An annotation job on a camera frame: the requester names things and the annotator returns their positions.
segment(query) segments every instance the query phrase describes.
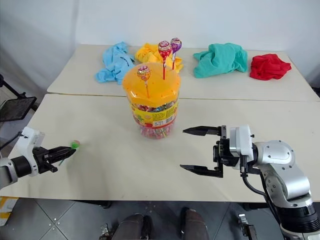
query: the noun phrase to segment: blue cloth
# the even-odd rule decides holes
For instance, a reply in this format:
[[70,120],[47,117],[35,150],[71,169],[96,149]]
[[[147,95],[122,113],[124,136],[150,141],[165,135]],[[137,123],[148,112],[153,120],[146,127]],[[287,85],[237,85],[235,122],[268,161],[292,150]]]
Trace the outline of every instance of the blue cloth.
[[248,70],[248,54],[241,46],[226,44],[210,44],[208,51],[193,54],[199,61],[193,73],[196,78],[206,78],[218,74],[230,73],[234,70]]
[[105,50],[102,55],[105,68],[95,74],[95,79],[99,83],[117,81],[121,85],[126,73],[135,66],[134,56],[127,52],[127,44],[123,41]]

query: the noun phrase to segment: orange lid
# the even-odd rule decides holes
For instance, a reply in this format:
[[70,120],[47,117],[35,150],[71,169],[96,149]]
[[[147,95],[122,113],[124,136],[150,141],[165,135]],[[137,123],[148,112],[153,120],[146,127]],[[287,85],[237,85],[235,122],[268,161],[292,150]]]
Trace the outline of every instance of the orange lid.
[[178,98],[180,76],[175,70],[166,67],[164,80],[163,65],[146,62],[130,69],[124,76],[122,85],[131,103],[156,108]]

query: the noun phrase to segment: purple lollipop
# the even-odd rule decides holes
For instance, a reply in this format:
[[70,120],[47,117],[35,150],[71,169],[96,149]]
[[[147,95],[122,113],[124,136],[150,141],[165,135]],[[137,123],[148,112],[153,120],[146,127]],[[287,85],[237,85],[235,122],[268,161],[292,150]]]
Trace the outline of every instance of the purple lollipop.
[[178,52],[182,46],[182,42],[179,38],[175,37],[171,39],[171,47],[172,47],[172,69],[175,68],[175,60],[176,60],[176,52]]

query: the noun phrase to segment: table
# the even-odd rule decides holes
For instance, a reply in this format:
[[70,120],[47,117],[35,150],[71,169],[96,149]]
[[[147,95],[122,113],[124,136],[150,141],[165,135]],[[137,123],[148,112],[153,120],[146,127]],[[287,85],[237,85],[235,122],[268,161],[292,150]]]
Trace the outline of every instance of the table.
[[[108,45],[81,44],[66,64],[57,79],[47,89],[50,93],[96,96],[125,96],[121,85],[116,82],[98,83],[94,75],[104,67],[102,54]],[[129,47],[135,54],[139,47]],[[194,53],[205,51],[202,48],[182,48],[184,68],[180,72],[183,99],[235,99],[270,101],[320,101],[309,84],[284,52],[276,52],[285,62],[291,63],[292,70],[280,80],[261,81],[249,77],[249,72],[234,71],[207,78],[195,78],[193,69],[198,62]],[[248,66],[252,57],[269,52],[248,51]]]
[[[195,126],[250,124],[255,142],[283,140],[295,150],[308,176],[312,198],[320,201],[320,102],[180,99],[173,133],[151,140],[140,135],[125,97],[47,94],[28,126],[46,134],[42,146],[80,148],[58,168],[25,176],[0,196],[146,201],[263,202],[245,187],[240,173],[224,168],[224,178],[199,176],[180,164],[213,169],[218,136],[182,133]],[[19,153],[14,148],[10,157]],[[259,176],[249,182],[261,189]]]

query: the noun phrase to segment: gray tile floor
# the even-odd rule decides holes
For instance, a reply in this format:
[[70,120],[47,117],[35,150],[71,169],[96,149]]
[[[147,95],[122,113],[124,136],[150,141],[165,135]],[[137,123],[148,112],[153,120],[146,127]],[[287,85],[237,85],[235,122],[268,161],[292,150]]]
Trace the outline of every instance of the gray tile floor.
[[178,240],[183,207],[204,218],[210,239],[247,240],[238,227],[237,214],[246,213],[259,240],[282,240],[277,222],[268,209],[246,212],[240,204],[187,201],[114,201],[110,208],[71,200],[21,198],[7,224],[0,227],[1,240],[98,240],[101,226],[120,223],[134,213],[149,215],[155,239]]

